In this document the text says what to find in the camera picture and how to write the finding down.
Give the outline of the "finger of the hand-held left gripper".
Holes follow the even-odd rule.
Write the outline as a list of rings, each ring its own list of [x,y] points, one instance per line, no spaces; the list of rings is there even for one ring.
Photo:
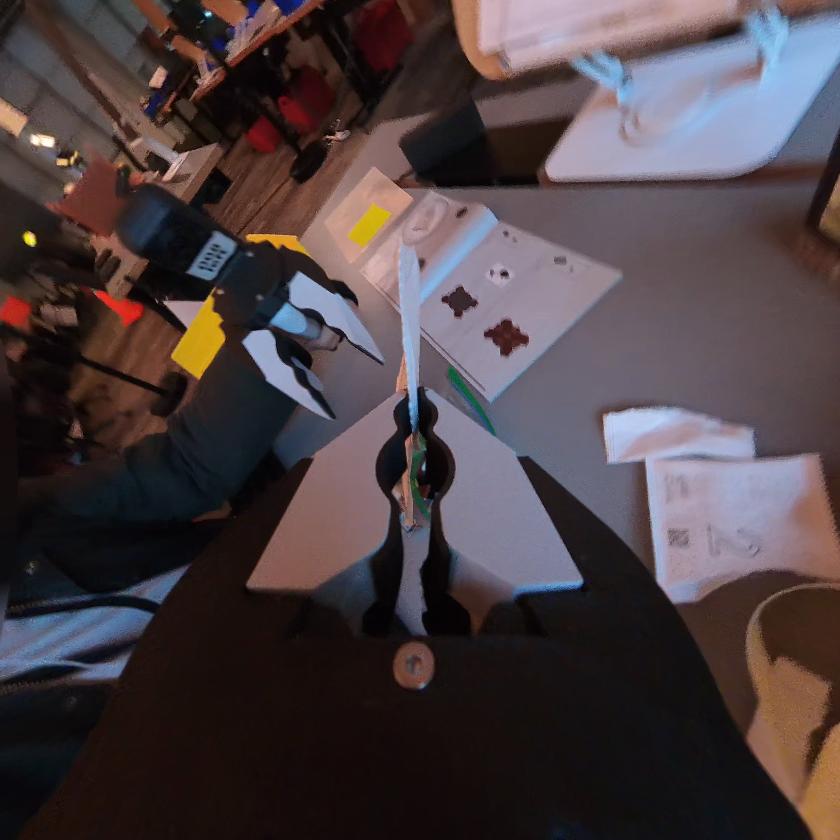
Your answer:
[[[311,359],[300,346],[269,329],[251,331],[241,343],[269,385],[310,412],[335,419],[323,383],[310,370]]]
[[[347,300],[304,273],[296,272],[287,283],[286,332],[316,340],[325,329],[379,364],[385,362],[380,348]]]

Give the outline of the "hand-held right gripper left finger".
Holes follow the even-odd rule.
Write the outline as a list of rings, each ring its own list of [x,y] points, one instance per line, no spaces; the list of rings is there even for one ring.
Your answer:
[[[246,587],[311,598],[350,629],[395,597],[404,567],[400,511],[377,478],[377,459],[397,433],[397,393],[319,450],[269,539]]]

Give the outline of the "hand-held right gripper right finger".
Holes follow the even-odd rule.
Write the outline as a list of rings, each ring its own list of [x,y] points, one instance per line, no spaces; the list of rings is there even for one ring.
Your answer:
[[[453,554],[449,592],[477,631],[521,595],[576,591],[583,577],[516,452],[433,391],[436,436],[454,458],[440,503]]]

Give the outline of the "clear zip bag of bricks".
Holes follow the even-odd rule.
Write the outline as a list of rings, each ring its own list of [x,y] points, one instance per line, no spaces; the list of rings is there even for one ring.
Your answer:
[[[419,426],[421,268],[415,248],[399,245],[395,265],[402,330],[402,360],[395,388],[399,396],[405,397],[408,430],[397,431],[397,449],[404,456],[404,468],[391,494],[399,507],[402,530],[412,533],[430,522],[433,499],[429,480],[424,478],[427,440]]]

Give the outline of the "white instruction booklet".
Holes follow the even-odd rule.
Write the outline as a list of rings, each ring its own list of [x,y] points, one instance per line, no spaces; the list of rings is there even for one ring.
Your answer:
[[[623,278],[485,205],[425,192],[362,264],[395,310],[401,245],[418,260],[423,338],[489,402]]]

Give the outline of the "grey desk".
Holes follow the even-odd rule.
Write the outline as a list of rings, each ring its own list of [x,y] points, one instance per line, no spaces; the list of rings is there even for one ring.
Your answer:
[[[491,407],[497,430],[532,455],[517,471],[548,494],[572,560],[605,572],[616,606],[595,619],[604,655],[573,652],[570,666],[528,667],[518,696],[543,678],[559,694],[553,725],[575,732],[616,721],[628,709],[623,682],[589,689],[586,666],[647,663],[687,688],[677,667],[694,668],[700,649],[722,679],[724,696],[746,726],[752,709],[743,635],[753,608],[791,585],[820,584],[777,600],[770,641],[799,648],[805,622],[815,651],[838,654],[836,581],[810,572],[767,570],[726,583],[681,616],[667,603],[632,548],[653,562],[640,465],[607,466],[598,427],[607,409],[673,404],[756,426],[763,451],[822,452],[838,504],[838,294],[812,279],[789,251],[811,201],[819,164],[778,174],[689,184],[471,188],[451,197],[481,199],[529,232],[570,245],[624,272],[616,289],[583,316]],[[693,631],[700,648],[687,635]]]

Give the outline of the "crumpled white paper bag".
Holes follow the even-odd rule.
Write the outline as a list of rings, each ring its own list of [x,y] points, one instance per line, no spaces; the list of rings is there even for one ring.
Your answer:
[[[752,459],[751,427],[671,406],[630,408],[602,419],[606,461],[640,463],[650,459]]]

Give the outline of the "black charger box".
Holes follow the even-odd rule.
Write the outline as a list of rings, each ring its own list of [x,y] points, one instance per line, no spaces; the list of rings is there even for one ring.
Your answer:
[[[470,95],[433,112],[398,144],[410,171],[423,182],[442,187],[490,183],[488,131]]]

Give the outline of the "white paper bag with circles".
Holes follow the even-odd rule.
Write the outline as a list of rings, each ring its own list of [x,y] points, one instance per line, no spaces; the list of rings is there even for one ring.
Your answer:
[[[645,471],[655,577],[672,603],[762,572],[838,580],[819,455],[649,459]]]

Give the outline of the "person's torso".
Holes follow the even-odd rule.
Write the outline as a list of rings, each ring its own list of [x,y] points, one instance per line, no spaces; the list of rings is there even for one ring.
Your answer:
[[[56,791],[152,615],[218,532],[201,516],[117,526],[37,522],[34,509],[2,630],[2,838]]]

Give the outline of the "grey table with brown edge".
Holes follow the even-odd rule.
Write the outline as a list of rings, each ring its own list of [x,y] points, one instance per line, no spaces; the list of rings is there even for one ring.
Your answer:
[[[744,36],[633,60],[635,118],[581,77],[483,98],[478,111],[490,128],[570,120],[539,160],[550,186],[819,171],[838,128],[838,48],[838,17],[826,16],[793,27],[762,80]]]

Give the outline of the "white bag with dark print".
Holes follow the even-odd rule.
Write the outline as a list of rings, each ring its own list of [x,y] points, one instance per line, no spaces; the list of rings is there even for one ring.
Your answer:
[[[798,584],[752,613],[753,754],[813,838],[839,838],[839,587]]]

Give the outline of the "printed instruction sheet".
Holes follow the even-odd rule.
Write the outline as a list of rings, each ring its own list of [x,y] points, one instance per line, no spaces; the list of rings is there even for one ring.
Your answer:
[[[734,1],[480,1],[478,44],[513,70],[728,24]]]

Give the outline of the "white document stand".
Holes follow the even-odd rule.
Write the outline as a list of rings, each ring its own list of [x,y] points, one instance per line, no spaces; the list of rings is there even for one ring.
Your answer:
[[[489,80],[567,66],[594,83],[542,165],[561,183],[746,175],[838,68],[838,2],[452,2]]]

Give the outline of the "framed picture on cork mat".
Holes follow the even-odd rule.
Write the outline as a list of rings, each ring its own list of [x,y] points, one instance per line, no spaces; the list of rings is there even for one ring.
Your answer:
[[[826,159],[824,170],[805,220],[818,270],[829,281],[839,279],[839,136]]]

